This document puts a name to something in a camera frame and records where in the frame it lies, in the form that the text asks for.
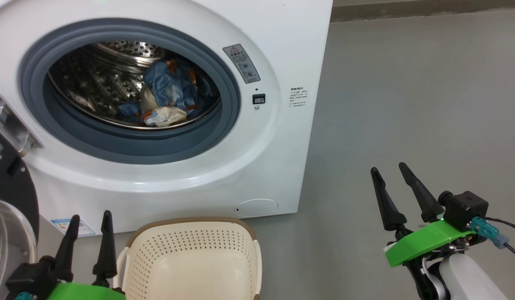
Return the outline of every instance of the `cable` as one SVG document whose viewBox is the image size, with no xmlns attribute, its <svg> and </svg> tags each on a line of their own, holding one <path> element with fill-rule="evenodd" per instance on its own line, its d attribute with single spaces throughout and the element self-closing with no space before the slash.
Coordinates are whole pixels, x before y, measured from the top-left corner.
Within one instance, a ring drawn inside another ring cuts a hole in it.
<svg viewBox="0 0 515 300">
<path fill-rule="evenodd" d="M 489 217 L 484 217 L 484 219 L 488 220 L 488 221 L 492 221 L 492 222 L 499 222 L 499 223 L 511 226 L 512 228 L 515 229 L 515 224 L 512 224 L 511 222 L 507 222 L 507 221 L 496 219 L 496 218 L 489 218 Z"/>
<path fill-rule="evenodd" d="M 515 249 L 514 249 L 511 245 L 509 245 L 509 243 L 503 243 L 503 245 L 504 245 L 507 249 L 509 249 L 512 253 L 514 253 L 514 254 L 515 254 Z"/>
</svg>

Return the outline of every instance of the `stainless steel drum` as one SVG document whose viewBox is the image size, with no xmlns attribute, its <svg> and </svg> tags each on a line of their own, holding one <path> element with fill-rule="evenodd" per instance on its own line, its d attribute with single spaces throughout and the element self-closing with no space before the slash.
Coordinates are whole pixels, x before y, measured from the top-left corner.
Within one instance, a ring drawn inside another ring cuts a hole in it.
<svg viewBox="0 0 515 300">
<path fill-rule="evenodd" d="M 196 86 L 204 107 L 185 120 L 164 126 L 130 122 L 119 115 L 119 105 L 141 101 L 143 73 L 160 60 L 177 59 L 196 72 Z M 109 125 L 138 130 L 169 130 L 196 122 L 209 114 L 221 95 L 213 80 L 192 61 L 147 42 L 115 40 L 90 44 L 61 57 L 48 76 L 63 98 L 82 113 Z"/>
</svg>

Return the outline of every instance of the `metal bracket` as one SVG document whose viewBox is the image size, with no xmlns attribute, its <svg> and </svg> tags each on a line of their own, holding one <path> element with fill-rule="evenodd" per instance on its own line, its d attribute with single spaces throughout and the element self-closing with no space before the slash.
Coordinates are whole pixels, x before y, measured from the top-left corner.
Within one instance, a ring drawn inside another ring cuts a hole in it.
<svg viewBox="0 0 515 300">
<path fill-rule="evenodd" d="M 32 147 L 42 147 L 42 144 L 8 107 L 2 96 L 0 96 L 0 134 L 10 142 L 21 157 L 26 156 Z"/>
</svg>

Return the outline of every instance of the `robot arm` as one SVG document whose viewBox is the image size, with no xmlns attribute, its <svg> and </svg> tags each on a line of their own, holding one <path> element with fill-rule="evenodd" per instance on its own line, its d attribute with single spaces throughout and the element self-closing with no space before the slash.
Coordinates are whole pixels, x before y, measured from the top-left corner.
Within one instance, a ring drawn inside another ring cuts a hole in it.
<svg viewBox="0 0 515 300">
<path fill-rule="evenodd" d="M 92 285 L 74 283 L 71 271 L 74 241 L 78 237 L 80 216 L 72 217 L 56 257 L 43 256 L 35 264 L 21 264 L 6 281 L 7 299 L 30 300 L 126 300 L 120 288 L 109 288 L 108 279 L 117 275 L 117 258 L 111 212 L 102 221 L 102 243 L 97 263 L 92 268 Z"/>
<path fill-rule="evenodd" d="M 396 230 L 396 241 L 384 249 L 391 267 L 408 268 L 422 300 L 506 300 L 489 276 L 464 254 L 487 239 L 499 249 L 514 250 L 507 244 L 507 237 L 483 219 L 489 203 L 472 192 L 453 195 L 447 191 L 437 201 L 405 163 L 400 163 L 400 171 L 415 194 L 423 221 L 429 225 L 415 232 L 408 230 L 406 217 L 385 190 L 383 177 L 372 168 L 383 228 Z"/>
</svg>

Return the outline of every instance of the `washing machine door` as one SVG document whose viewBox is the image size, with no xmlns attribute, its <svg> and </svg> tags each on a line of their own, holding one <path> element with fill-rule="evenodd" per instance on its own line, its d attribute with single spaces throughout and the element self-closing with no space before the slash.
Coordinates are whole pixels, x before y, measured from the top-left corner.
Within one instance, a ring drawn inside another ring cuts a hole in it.
<svg viewBox="0 0 515 300">
<path fill-rule="evenodd" d="M 18 142 L 23 136 L 16 121 L 0 113 L 0 300 L 8 294 L 6 280 L 19 264 L 37 259 L 37 196 L 21 154 L 8 141 Z"/>
</svg>

